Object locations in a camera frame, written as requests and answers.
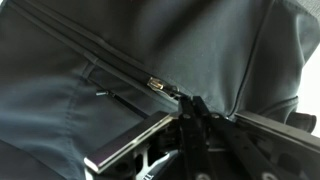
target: metal zipper slider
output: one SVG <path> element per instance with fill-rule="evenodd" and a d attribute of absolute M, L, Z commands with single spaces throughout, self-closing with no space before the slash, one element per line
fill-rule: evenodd
<path fill-rule="evenodd" d="M 147 84 L 152 90 L 161 92 L 170 99 L 178 100 L 181 96 L 187 96 L 179 91 L 177 86 L 172 86 L 160 79 L 151 77 Z"/>

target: zipper track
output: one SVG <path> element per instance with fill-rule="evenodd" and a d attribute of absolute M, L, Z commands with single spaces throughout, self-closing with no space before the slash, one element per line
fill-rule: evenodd
<path fill-rule="evenodd" d="M 102 68 L 103 70 L 117 76 L 119 79 L 123 80 L 124 82 L 130 84 L 131 86 L 135 87 L 136 89 L 142 91 L 149 97 L 153 98 L 154 100 L 158 101 L 159 103 L 171 108 L 171 109 L 177 109 L 177 104 L 168 101 L 167 99 L 159 96 L 157 93 L 155 93 L 151 88 L 147 87 L 147 83 L 149 79 L 151 78 L 151 75 L 142 72 L 141 70 L 138 70 L 137 68 L 134 68 L 133 66 L 128 66 L 127 64 L 124 64 L 124 62 L 113 56 L 112 54 L 106 52 L 106 51 L 101 51 L 101 48 L 98 48 L 97 45 L 94 46 L 94 43 L 85 40 L 85 38 L 77 35 L 76 33 L 70 33 L 70 30 L 67 35 L 72 35 L 72 40 L 69 36 L 65 36 L 65 33 L 62 33 L 63 30 L 66 30 L 66 27 L 63 27 L 62 24 L 53 21 L 52 19 L 46 17 L 43 13 L 37 12 L 34 8 L 28 6 L 26 3 L 20 3 L 19 4 L 24 4 L 26 5 L 26 8 L 22 8 L 20 5 L 15 3 L 15 1 L 9 1 L 8 6 L 12 9 L 14 9 L 16 12 L 18 12 L 20 15 L 40 27 L 42 30 L 46 31 L 49 33 L 51 36 L 55 37 L 56 39 L 60 40 L 62 43 L 66 44 L 82 56 L 84 56 L 86 59 L 88 59 L 91 63 L 94 65 Z M 88 50 L 87 47 L 83 47 L 82 45 L 84 44 L 89 44 L 91 47 L 96 47 L 97 49 L 94 52 L 97 52 L 99 49 L 99 55 L 102 56 L 103 59 L 108 59 L 108 63 L 106 61 L 101 60 L 98 55 L 92 53 L 92 51 Z M 127 73 L 124 73 L 121 69 L 115 68 L 115 67 L 125 67 L 124 72 L 131 72 L 132 74 L 128 75 Z"/>

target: zipper pull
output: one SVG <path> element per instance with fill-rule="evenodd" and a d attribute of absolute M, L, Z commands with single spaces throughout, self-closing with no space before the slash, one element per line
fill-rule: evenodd
<path fill-rule="evenodd" d="M 152 90 L 163 93 L 170 99 L 179 100 L 180 97 L 187 95 L 181 93 L 177 86 L 172 86 L 160 79 L 151 77 L 147 84 Z"/>

